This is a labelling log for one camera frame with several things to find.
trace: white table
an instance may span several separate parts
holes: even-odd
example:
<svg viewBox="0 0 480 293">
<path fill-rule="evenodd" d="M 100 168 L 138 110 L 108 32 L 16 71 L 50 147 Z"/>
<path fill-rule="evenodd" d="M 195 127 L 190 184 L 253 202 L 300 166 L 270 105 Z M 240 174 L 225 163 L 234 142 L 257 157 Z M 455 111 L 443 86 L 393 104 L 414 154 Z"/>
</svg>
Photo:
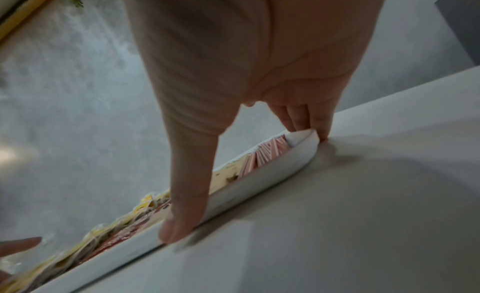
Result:
<svg viewBox="0 0 480 293">
<path fill-rule="evenodd" d="M 480 67 L 335 115 L 300 173 L 82 293 L 480 292 Z"/>
</svg>

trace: table surface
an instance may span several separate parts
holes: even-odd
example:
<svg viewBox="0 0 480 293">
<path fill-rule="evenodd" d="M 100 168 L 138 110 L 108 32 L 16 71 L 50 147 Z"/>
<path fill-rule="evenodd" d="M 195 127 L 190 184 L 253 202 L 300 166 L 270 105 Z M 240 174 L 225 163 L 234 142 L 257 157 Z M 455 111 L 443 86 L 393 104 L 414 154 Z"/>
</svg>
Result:
<svg viewBox="0 0 480 293">
<path fill-rule="evenodd" d="M 81 292 L 479 292 L 479 77 L 337 113 L 297 175 Z"/>
</svg>

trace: shallow white dish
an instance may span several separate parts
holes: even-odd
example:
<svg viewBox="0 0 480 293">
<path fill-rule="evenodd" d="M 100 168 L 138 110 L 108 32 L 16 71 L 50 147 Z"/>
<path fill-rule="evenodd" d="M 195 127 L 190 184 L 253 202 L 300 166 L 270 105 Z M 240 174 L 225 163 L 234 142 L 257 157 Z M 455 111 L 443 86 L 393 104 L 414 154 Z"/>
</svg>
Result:
<svg viewBox="0 0 480 293">
<path fill-rule="evenodd" d="M 314 130 L 294 132 L 285 136 L 292 148 L 212 194 L 208 199 L 206 213 L 201 223 L 287 179 L 313 159 L 319 144 L 319 138 Z M 254 150 L 255 148 L 252 148 L 232 161 Z M 162 221 L 152 225 L 145 231 L 44 284 L 33 293 L 69 293 L 127 264 L 162 245 L 158 239 L 158 232 L 162 225 Z"/>
</svg>

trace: fingernail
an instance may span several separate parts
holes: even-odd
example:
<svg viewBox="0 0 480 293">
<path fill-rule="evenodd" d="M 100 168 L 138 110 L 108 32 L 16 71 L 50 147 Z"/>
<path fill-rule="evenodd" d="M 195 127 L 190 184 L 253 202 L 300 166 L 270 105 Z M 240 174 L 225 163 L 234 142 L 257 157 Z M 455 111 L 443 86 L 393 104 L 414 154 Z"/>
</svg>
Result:
<svg viewBox="0 0 480 293">
<path fill-rule="evenodd" d="M 172 240 L 172 236 L 175 232 L 175 219 L 174 215 L 170 211 L 165 221 L 163 221 L 163 226 L 158 233 L 158 238 L 164 244 L 169 244 Z"/>
</svg>

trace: white plate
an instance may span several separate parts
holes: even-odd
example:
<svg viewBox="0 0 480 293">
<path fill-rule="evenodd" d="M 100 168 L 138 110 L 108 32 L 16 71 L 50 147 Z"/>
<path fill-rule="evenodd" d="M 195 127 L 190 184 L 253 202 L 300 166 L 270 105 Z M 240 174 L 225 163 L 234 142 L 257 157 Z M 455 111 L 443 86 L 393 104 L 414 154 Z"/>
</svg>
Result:
<svg viewBox="0 0 480 293">
<path fill-rule="evenodd" d="M 290 133 L 286 135 L 286 139 L 292 146 L 286 153 L 212 194 L 208 199 L 206 213 L 201 223 L 287 179 L 308 164 L 315 156 L 319 138 L 314 130 Z M 44 284 L 34 290 L 33 293 L 72 292 L 148 251 L 161 246 L 158 232 L 162 224 L 163 222 L 160 221 L 145 231 L 134 235 L 132 238 Z"/>
</svg>

